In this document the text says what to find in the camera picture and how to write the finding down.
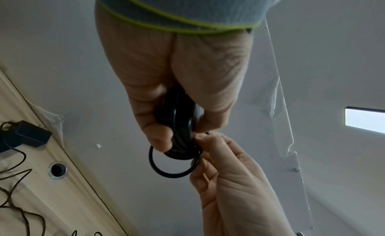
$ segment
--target wooden surface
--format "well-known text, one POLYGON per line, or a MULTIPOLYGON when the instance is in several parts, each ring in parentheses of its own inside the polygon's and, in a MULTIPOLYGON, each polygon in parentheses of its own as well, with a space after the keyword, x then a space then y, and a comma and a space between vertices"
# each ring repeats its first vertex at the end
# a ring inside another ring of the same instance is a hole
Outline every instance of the wooden surface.
MULTIPOLYGON (((12 83, 0 71, 0 121, 20 120, 44 127, 12 83)), ((17 187, 12 198, 16 206, 41 214, 46 219, 46 236, 70 236, 74 230, 78 231, 78 236, 92 236, 97 231, 103 236, 126 235, 53 137, 44 147, 33 148, 22 145, 18 149, 27 154, 26 161, 0 177, 32 169, 17 187), (62 180, 54 180, 48 175, 48 167, 54 161, 62 161, 67 165, 67 176, 62 180)), ((21 159, 22 155, 15 151, 1 153, 0 171, 17 164, 21 159)), ((21 176, 0 181, 0 186, 10 189, 21 176)), ((5 195, 0 193, 0 204, 5 199, 5 195)), ((31 224, 31 236, 41 235, 40 220, 32 216, 28 219, 31 224)), ((20 213, 0 209, 0 235, 26 235, 20 213)))

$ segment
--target led light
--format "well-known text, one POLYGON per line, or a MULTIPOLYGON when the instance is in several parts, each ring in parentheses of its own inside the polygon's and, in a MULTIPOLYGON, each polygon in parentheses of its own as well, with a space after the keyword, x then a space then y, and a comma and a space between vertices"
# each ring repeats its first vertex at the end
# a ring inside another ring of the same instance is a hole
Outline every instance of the led light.
POLYGON ((347 107, 345 125, 385 134, 385 110, 347 107))

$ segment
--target black power adapter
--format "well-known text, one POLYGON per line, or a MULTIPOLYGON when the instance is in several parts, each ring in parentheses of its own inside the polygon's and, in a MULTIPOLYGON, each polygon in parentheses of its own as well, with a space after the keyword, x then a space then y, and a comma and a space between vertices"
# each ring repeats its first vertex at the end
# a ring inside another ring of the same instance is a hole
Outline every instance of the black power adapter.
POLYGON ((195 143, 195 123, 199 116, 199 109, 194 101, 180 86, 171 88, 166 94, 164 104, 156 114, 156 121, 170 127, 174 133, 172 148, 164 154, 172 159, 196 159, 194 165, 183 173, 166 173, 154 163, 150 147, 148 154, 150 165, 159 175, 167 178, 180 178, 190 174, 199 164, 202 149, 195 143))
POLYGON ((0 153, 21 144, 39 147, 46 144, 52 133, 27 121, 5 122, 0 126, 0 153))

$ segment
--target black rubber ring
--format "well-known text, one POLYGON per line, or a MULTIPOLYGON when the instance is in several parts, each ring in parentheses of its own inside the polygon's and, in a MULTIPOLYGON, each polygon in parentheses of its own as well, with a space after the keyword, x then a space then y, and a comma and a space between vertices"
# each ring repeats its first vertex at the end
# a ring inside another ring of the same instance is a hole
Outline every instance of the black rubber ring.
POLYGON ((150 151, 148 152, 148 159, 150 160, 150 165, 152 167, 152 169, 159 175, 163 176, 163 177, 166 177, 166 178, 171 178, 171 179, 177 179, 177 178, 181 178, 181 177, 184 177, 186 175, 189 175, 192 171, 194 171, 194 169, 198 166, 199 164, 199 160, 201 159, 201 153, 198 152, 198 156, 195 160, 195 163, 192 167, 190 167, 187 171, 184 171, 182 173, 166 173, 166 172, 163 172, 162 170, 160 170, 154 163, 154 159, 152 157, 152 151, 154 150, 154 148, 151 146, 150 147, 150 151))

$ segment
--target grommet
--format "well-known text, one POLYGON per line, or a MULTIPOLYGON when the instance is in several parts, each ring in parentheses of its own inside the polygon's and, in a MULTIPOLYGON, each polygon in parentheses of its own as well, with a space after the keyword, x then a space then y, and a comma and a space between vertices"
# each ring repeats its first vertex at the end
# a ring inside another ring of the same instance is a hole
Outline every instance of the grommet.
POLYGON ((62 162, 53 162, 48 167, 48 175, 53 179, 62 179, 67 174, 67 166, 62 162))

